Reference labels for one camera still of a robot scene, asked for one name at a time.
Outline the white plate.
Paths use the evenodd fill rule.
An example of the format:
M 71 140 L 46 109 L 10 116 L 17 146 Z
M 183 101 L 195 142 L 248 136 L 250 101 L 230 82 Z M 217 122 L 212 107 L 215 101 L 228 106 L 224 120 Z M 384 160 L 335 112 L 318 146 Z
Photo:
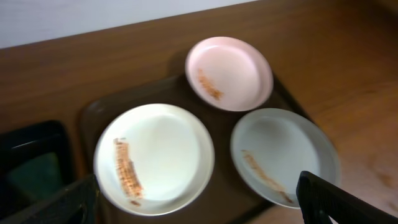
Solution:
M 174 105 L 138 106 L 114 119 L 96 145 L 93 168 L 101 193 L 141 216 L 175 212 L 208 185 L 213 141 L 191 112 Z

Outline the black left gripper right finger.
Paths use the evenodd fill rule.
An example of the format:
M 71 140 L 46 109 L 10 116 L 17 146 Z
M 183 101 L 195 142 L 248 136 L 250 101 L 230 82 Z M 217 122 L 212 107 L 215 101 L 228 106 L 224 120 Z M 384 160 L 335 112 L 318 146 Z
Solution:
M 308 171 L 302 171 L 296 195 L 305 224 L 397 224 L 397 218 Z

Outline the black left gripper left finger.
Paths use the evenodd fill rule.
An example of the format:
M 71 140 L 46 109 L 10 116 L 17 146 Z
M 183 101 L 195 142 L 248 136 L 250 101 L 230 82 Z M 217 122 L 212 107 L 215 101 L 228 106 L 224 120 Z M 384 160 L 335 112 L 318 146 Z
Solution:
M 96 176 L 90 174 L 50 198 L 3 219 L 1 224 L 95 224 L 99 196 Z

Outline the green yellow sponge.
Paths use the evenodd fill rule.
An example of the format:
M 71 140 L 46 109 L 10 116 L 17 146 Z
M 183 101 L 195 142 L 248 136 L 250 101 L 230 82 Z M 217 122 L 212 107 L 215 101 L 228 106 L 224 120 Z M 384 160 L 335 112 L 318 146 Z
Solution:
M 6 176 L 6 182 L 30 203 L 46 199 L 64 186 L 56 154 L 28 160 Z

